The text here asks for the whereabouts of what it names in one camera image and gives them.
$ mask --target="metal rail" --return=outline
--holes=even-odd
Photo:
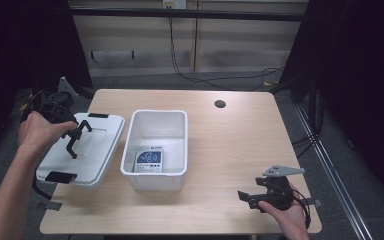
[[[182,9],[146,9],[146,8],[105,8],[105,7],[17,7],[18,13],[51,13],[78,16],[115,16],[115,17],[165,17],[165,18],[203,18],[301,22],[305,19],[326,19],[326,16],[310,16],[295,13],[232,12]]]
[[[302,106],[297,106],[296,110],[308,136],[313,136],[313,131],[308,122],[308,116],[304,108]],[[320,139],[316,138],[312,141],[312,145],[320,159],[320,163],[322,164],[326,175],[332,184],[333,189],[335,190],[336,195],[339,198],[339,201],[341,202],[342,207],[344,208],[345,214],[347,215],[351,226],[354,228],[354,231],[357,234],[357,237],[362,240],[372,240],[373,237],[371,236],[370,231],[360,214],[360,211],[357,209],[351,196],[348,194],[348,191],[345,188],[337,171],[335,170],[335,166],[327,154],[322,142]]]

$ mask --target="white lid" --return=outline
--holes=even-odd
[[[77,122],[86,120],[92,128],[89,132],[85,127],[80,140],[74,143],[72,150],[77,158],[73,159],[66,150],[71,138],[60,138],[39,165],[37,178],[47,182],[45,179],[51,172],[75,174],[77,176],[70,184],[95,187],[102,181],[112,160],[125,120],[121,116],[105,114],[77,113],[74,116]]]

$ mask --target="electrical outlet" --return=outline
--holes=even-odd
[[[175,9],[186,9],[186,0],[174,0]]]
[[[174,0],[163,0],[163,9],[174,9]]]

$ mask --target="wire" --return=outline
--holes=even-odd
[[[39,189],[39,187],[37,186],[37,183],[36,183],[36,181],[37,181],[36,179],[37,179],[37,175],[36,175],[36,171],[35,171],[35,175],[33,176],[33,181],[32,181],[33,190],[37,194],[41,195],[42,197],[44,197],[48,200],[51,200],[52,199],[51,195],[49,195],[49,194],[45,193],[44,191],[42,191],[41,189]]]
[[[309,141],[309,140],[310,140],[310,136],[307,135],[307,136],[302,137],[301,139],[299,139],[299,140],[297,140],[297,141],[295,141],[295,142],[292,142],[292,145],[296,145],[296,144],[298,144],[298,143],[302,143],[302,142],[304,142],[304,141]]]
[[[310,147],[311,147],[312,145],[313,145],[313,143],[308,144],[308,146],[305,147],[305,149],[302,150],[302,152],[299,153],[299,154],[297,155],[297,159],[300,158],[305,152],[307,152],[307,150],[310,149]]]
[[[318,93],[318,99],[317,99],[317,120],[316,120],[316,129],[314,129],[315,134],[317,136],[320,135],[322,131],[322,126],[324,122],[324,111],[326,108],[326,103],[323,100],[323,97],[320,93]]]
[[[216,80],[227,80],[227,79],[254,79],[254,78],[262,78],[262,81],[259,85],[257,85],[256,87],[254,88],[251,88],[251,89],[248,89],[248,90],[245,90],[245,91],[255,91],[257,89],[259,89],[260,87],[262,87],[264,85],[264,76],[267,76],[267,75],[270,75],[270,74],[273,74],[279,70],[283,70],[283,67],[281,68],[266,68],[264,70],[261,71],[261,74],[259,75],[253,75],[253,76],[235,76],[235,77],[219,77],[219,78],[209,78],[209,79],[201,79],[201,78],[195,78],[195,77],[187,77],[185,76],[179,69],[179,66],[177,64],[177,59],[176,59],[176,51],[175,51],[175,47],[174,47],[174,40],[173,40],[173,20],[172,18],[169,18],[169,24],[170,24],[170,46],[171,46],[171,60],[172,60],[172,66],[173,66],[173,69],[174,71],[180,76],[182,77],[183,79],[186,79],[190,82],[194,82],[194,83],[207,83],[211,86],[214,86],[214,87],[217,87],[217,88],[220,88],[220,89],[223,89],[223,90],[227,90],[227,91],[235,91],[235,89],[230,89],[230,88],[226,88],[226,87],[222,87],[220,85],[217,85],[217,84],[214,84],[212,83],[212,81],[216,81]]]
[[[30,99],[29,103],[27,103],[27,106],[24,109],[23,114],[21,114],[21,118],[20,118],[21,122],[23,122],[27,119],[28,115],[31,113],[32,109],[34,108],[34,106],[32,106],[32,105],[35,104],[36,98],[38,98],[39,96],[41,96],[41,97],[44,96],[45,98],[47,98],[49,96],[49,92],[48,91],[39,91],[33,95],[33,97]]]
[[[310,206],[309,206],[309,204],[308,204],[308,201],[307,201],[307,199],[304,197],[304,195],[302,195],[299,191],[294,190],[294,189],[292,189],[292,191],[298,193],[298,194],[302,197],[302,199],[305,201],[305,204],[307,205],[307,207],[306,207],[306,206],[304,205],[304,203],[302,203],[302,201],[301,201],[299,198],[293,196],[293,198],[295,199],[295,201],[297,201],[298,204],[301,205],[302,209],[304,210],[304,214],[305,214],[305,226],[306,226],[307,229],[308,229],[308,228],[310,227],[310,223],[311,223]]]
[[[311,142],[311,137],[310,137],[310,136],[305,137],[303,140],[294,142],[294,143],[292,144],[292,146],[293,146],[294,148],[300,148],[300,147],[302,147],[302,146],[307,145],[308,142]]]

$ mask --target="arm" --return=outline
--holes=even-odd
[[[295,197],[299,199],[298,193],[294,192]],[[281,211],[273,207],[270,203],[260,201],[258,205],[270,214],[279,223],[280,229],[285,234],[285,237],[290,240],[308,240],[307,228],[305,227],[304,212],[297,201],[292,202],[292,206],[286,210]]]
[[[18,149],[0,185],[0,239],[23,239],[36,162],[76,123],[50,124],[37,112],[21,123]]]

